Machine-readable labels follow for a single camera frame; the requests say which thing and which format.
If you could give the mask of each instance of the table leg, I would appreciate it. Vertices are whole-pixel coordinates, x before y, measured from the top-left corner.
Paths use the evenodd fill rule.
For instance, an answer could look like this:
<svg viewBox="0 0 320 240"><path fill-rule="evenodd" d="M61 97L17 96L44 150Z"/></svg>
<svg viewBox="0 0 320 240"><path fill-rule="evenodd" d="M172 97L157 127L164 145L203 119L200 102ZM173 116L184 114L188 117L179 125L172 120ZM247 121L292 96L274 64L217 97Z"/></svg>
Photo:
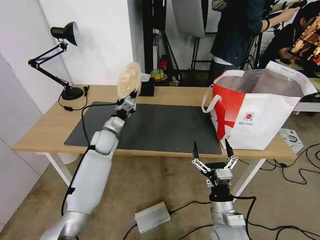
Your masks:
<svg viewBox="0 0 320 240"><path fill-rule="evenodd" d="M252 160L251 163L248 165L247 169L237 182L237 184L234 186L234 188L231 190L231 194L233 196L240 196L242 191L245 189L245 187L249 184L251 179L254 177L254 175L259 171L259 168L263 165L263 163L266 161L266 159L260 159L260 160Z"/></svg>
<svg viewBox="0 0 320 240"><path fill-rule="evenodd" d="M72 180L72 175L67 169L66 165L63 163L58 153L37 153L41 155L46 155L53 167L57 170L60 177L64 180L67 186L70 185Z"/></svg>

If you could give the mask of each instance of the bag handle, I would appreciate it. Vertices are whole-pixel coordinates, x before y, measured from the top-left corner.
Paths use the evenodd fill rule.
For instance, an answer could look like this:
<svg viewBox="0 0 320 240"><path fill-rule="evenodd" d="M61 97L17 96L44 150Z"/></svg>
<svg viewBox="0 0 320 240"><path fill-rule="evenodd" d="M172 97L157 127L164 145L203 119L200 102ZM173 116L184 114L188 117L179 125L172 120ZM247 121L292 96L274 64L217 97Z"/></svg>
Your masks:
<svg viewBox="0 0 320 240"><path fill-rule="evenodd" d="M218 94L215 95L215 96L213 97L211 103L209 104L209 107L207 108L207 110L204 109L204 107L203 107L203 106L204 106L204 103L205 103L206 100L207 100L207 96L208 96L209 91L210 91L210 89L211 89L212 86L213 86L213 84L211 84L210 87L208 87L208 89L207 89L207 91L206 91L206 93L204 94L203 99L202 99L201 108L202 108L202 111L203 111L204 113L210 112L210 111L214 108L214 106L216 105L216 103L217 103L219 100L222 99L222 97L220 97Z"/></svg>

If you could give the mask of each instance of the cardboard box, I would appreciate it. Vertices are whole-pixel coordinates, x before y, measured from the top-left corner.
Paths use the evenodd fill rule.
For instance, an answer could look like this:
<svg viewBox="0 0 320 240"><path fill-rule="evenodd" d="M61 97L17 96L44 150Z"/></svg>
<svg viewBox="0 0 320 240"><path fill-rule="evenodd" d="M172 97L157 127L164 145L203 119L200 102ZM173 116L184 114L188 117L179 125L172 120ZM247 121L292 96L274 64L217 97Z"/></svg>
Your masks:
<svg viewBox="0 0 320 240"><path fill-rule="evenodd" d="M303 144L300 138L298 137L296 131L280 128L279 133L281 137L283 137L283 139L291 147L295 154L297 154L303 148Z"/></svg>

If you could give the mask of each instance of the hand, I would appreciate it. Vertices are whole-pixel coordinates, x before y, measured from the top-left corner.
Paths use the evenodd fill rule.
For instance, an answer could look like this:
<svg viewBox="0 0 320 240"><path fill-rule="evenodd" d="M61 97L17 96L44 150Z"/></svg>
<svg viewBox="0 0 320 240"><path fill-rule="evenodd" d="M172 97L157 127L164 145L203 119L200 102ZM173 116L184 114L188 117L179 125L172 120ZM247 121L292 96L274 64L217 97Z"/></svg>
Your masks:
<svg viewBox="0 0 320 240"><path fill-rule="evenodd" d="M279 15L281 22L287 22L289 21L293 15L295 14L296 11L300 9L300 7L297 8L290 8L288 6L285 10L282 11L282 13Z"/></svg>

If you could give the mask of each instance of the person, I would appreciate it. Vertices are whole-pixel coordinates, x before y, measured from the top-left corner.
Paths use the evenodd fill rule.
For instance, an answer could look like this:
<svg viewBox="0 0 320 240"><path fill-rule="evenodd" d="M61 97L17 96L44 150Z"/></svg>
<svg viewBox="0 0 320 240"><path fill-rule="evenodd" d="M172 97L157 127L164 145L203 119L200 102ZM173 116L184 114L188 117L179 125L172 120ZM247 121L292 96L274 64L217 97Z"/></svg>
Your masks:
<svg viewBox="0 0 320 240"><path fill-rule="evenodd" d="M277 4L272 11L282 13L269 20L263 19L265 6L269 0L228 0L221 11L218 31L211 49L213 54L209 68L207 85L225 70L239 69L245 61L250 39L270 27L289 21L299 9L289 7L294 3Z"/></svg>
<svg viewBox="0 0 320 240"><path fill-rule="evenodd" d="M265 68L269 61L274 61L276 59L297 59L297 57L288 52L288 49L293 46L299 37L301 37L304 30L319 13L320 0L311 2L300 9L293 22L280 30L272 39L260 59L259 68ZM312 36L316 30L317 29L314 29L304 40L307 40L307 38ZM303 50L304 52L310 48L304 44L303 40L299 40L292 49L292 52L297 53L303 47L305 47L305 50Z"/></svg>

